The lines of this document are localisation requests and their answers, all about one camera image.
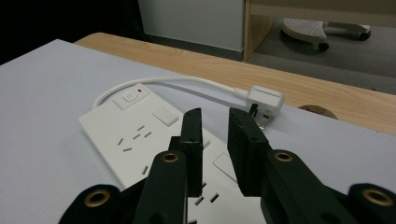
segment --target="wooden table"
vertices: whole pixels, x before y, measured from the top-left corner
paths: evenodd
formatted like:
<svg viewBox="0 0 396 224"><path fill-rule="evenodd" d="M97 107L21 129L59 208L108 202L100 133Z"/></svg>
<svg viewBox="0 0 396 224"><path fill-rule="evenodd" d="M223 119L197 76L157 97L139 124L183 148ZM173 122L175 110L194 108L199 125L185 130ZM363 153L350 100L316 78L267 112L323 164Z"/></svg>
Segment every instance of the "wooden table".
<svg viewBox="0 0 396 224"><path fill-rule="evenodd" d="M395 95L115 35L88 35L76 44L231 87L248 90L251 85L261 85L283 92L287 105L320 105L331 110L340 120L396 135Z"/></svg>

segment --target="power outlet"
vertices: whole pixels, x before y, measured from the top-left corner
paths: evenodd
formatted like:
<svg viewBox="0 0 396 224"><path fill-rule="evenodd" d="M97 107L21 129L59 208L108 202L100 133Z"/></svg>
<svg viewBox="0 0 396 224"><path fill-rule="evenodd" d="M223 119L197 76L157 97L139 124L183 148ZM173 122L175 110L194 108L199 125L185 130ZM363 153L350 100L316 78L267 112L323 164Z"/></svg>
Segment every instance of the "power outlet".
<svg viewBox="0 0 396 224"><path fill-rule="evenodd" d="M121 184L128 188L149 174L159 152L180 136L183 113L146 86L79 118L86 134ZM203 194L188 199L188 223L264 223L260 199L240 192L226 145L203 129Z"/></svg>

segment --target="white cable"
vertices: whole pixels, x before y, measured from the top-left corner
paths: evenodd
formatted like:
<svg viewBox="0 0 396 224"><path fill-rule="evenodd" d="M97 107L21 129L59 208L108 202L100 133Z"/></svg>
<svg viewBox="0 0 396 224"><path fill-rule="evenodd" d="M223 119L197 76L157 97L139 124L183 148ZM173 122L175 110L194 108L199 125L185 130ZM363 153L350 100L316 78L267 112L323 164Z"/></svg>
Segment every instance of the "white cable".
<svg viewBox="0 0 396 224"><path fill-rule="evenodd" d="M201 77L149 77L149 78L141 78L141 79L125 82L125 83L120 84L119 86L113 87L110 90L103 92L94 101L94 103L92 105L92 109L95 109L96 107L98 107L108 96L110 96L114 92L120 91L127 87L134 86L138 83L143 84L143 83L170 82L170 81L192 81L192 82L206 84L208 86L216 87L222 91L227 91L227 92L231 93L233 96L235 96L239 99L242 99L242 100L246 100L247 96L248 96L248 92L245 90L238 89L238 88L231 88L229 86L225 86L218 82L207 80L207 79L204 79Z"/></svg>

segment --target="white wall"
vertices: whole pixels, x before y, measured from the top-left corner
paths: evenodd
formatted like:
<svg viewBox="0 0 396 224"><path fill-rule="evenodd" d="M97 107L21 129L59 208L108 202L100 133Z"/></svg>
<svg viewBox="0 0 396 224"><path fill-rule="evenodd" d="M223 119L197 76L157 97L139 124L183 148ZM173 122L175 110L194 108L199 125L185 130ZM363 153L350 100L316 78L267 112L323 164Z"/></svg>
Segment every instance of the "white wall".
<svg viewBox="0 0 396 224"><path fill-rule="evenodd" d="M244 0L139 0L147 35L242 51Z"/></svg>

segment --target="gray floor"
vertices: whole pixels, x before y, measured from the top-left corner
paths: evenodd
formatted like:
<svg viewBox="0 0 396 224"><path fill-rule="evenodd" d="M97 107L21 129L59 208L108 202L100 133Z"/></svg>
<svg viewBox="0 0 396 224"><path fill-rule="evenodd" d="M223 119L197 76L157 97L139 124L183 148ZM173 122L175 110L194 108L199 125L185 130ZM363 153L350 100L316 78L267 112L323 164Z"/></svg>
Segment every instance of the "gray floor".
<svg viewBox="0 0 396 224"><path fill-rule="evenodd" d="M246 63L396 94L395 28L372 26L372 35L366 41L359 41L352 32L327 28L330 48L321 52L317 45L281 35L280 23L281 19L277 19ZM155 36L151 39L166 46L242 61L240 52Z"/></svg>

